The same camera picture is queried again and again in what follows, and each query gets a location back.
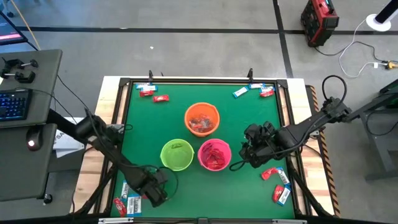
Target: green table surface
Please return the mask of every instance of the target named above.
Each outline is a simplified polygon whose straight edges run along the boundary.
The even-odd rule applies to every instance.
[[[170,101],[154,103],[152,97],[142,98],[139,90],[133,88],[126,122],[133,129],[124,135],[122,153],[139,165],[162,166],[160,152],[164,144],[172,139],[184,139],[192,145],[195,156],[187,169],[177,172],[179,187],[174,197],[157,208],[152,208],[148,199],[142,200],[142,217],[294,218],[291,196],[284,206],[272,201],[276,185],[283,186],[280,177],[261,179],[261,172],[271,167],[282,166],[287,173],[285,160],[272,160],[258,169],[246,164],[237,172],[228,168],[210,172],[197,159],[200,146],[208,139],[218,138],[229,144],[233,154],[231,164],[240,161],[238,152],[241,142],[245,141],[243,131],[250,124],[270,121],[276,128],[280,127],[275,95],[261,98],[255,89],[235,99],[232,92],[244,85],[156,85],[159,89],[155,95],[167,94]],[[215,105],[221,118],[218,129],[205,138],[194,136],[183,120],[187,108],[198,102]],[[119,172],[114,197],[120,197],[123,180]],[[165,189],[169,195],[173,193],[172,175]],[[114,205],[111,216],[119,216]]]

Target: white cable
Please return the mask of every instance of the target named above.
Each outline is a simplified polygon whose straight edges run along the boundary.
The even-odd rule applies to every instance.
[[[29,25],[27,24],[27,22],[25,21],[24,16],[22,15],[22,13],[19,11],[17,5],[15,4],[14,0],[11,0],[12,4],[14,5],[15,9],[17,10],[18,14],[21,16],[21,19],[24,21],[27,29],[29,30],[30,34],[32,35],[33,39],[35,40],[36,46],[39,50],[41,50],[39,43],[36,40],[35,35],[33,34],[32,30],[30,29]]]
[[[346,73],[346,71],[344,70],[343,65],[341,64],[341,58],[342,58],[342,56],[344,55],[344,53],[346,52],[346,50],[347,50],[351,45],[354,44],[354,42],[355,42],[355,33],[356,33],[356,31],[358,30],[358,28],[359,28],[365,21],[366,21],[366,19],[364,19],[364,20],[356,27],[356,29],[355,29],[355,31],[354,31],[353,41],[351,41],[351,43],[350,43],[349,45],[347,45],[347,47],[344,48],[344,51],[343,51],[343,52],[341,53],[341,55],[338,57],[338,64],[340,65],[341,70],[343,71],[343,73],[344,73],[346,76],[348,76],[348,77],[350,77],[350,78],[357,78],[357,77],[359,77],[359,76],[361,75],[361,72],[363,71],[363,69],[364,69],[367,65],[369,65],[369,64],[375,64],[375,63],[377,63],[377,64],[380,64],[380,65],[384,65],[383,63],[379,63],[379,62],[367,62],[367,63],[365,63],[365,64],[363,65],[363,67],[360,69],[360,71],[358,72],[357,75],[348,75],[348,74]]]

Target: red power station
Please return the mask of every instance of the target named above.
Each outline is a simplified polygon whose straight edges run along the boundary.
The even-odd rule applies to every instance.
[[[301,14],[308,46],[323,46],[337,27],[338,20],[331,0],[308,0]]]

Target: orange bowl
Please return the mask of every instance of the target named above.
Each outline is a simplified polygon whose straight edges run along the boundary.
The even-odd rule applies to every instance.
[[[215,124],[212,130],[205,133],[200,133],[194,131],[190,127],[189,121],[193,118],[199,117],[201,114],[207,115],[210,121]],[[203,138],[217,130],[218,126],[220,125],[220,114],[218,113],[217,108],[209,103],[195,103],[194,105],[191,105],[185,112],[184,122],[185,126],[192,134]]]

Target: concrete floor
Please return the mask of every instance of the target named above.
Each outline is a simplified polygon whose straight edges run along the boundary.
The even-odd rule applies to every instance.
[[[272,0],[19,0],[16,3],[28,23],[36,27],[277,29]],[[279,0],[284,29],[302,29],[299,17],[305,3],[306,0]],[[354,30],[368,14],[377,13],[386,3],[388,0],[334,0],[340,16],[337,30]],[[12,21],[23,26],[18,16]],[[398,30],[398,19],[392,24],[392,30]],[[359,29],[369,30],[366,24]],[[24,33],[33,42],[30,34]],[[95,110],[105,75],[146,76],[152,70],[155,75],[163,72],[166,76],[241,77],[252,67],[255,77],[286,77],[278,34],[35,32],[35,36],[42,49],[63,50],[59,75],[91,110]],[[334,35],[320,50],[334,53],[351,40],[351,35]],[[398,60],[395,35],[359,35],[357,40],[375,46],[380,58]],[[308,48],[303,35],[286,35],[286,44],[294,78],[304,78],[305,83],[313,85],[322,103],[322,80],[331,74],[344,77],[338,56],[326,57]],[[0,52],[26,50],[31,50],[27,44],[0,47]],[[371,49],[354,45],[343,63],[347,72],[354,75],[364,63],[372,61]],[[398,70],[368,67],[357,79],[344,78],[348,84],[345,103],[355,110],[397,79]],[[330,81],[327,94],[341,97],[341,84]],[[72,115],[84,115],[81,104],[71,100],[73,96],[63,86],[57,84],[55,95]],[[325,134],[342,216],[397,223],[397,197],[392,195],[398,195],[398,179],[364,180],[366,174],[380,167],[373,158],[375,153],[369,147],[363,125],[359,121],[329,124]],[[73,189],[76,177],[67,175],[71,177],[67,183],[69,189]],[[40,211],[30,212],[24,206],[24,217],[66,214],[71,194],[72,190],[64,190],[57,203]],[[0,203],[0,217],[12,218],[2,209],[9,206]]]

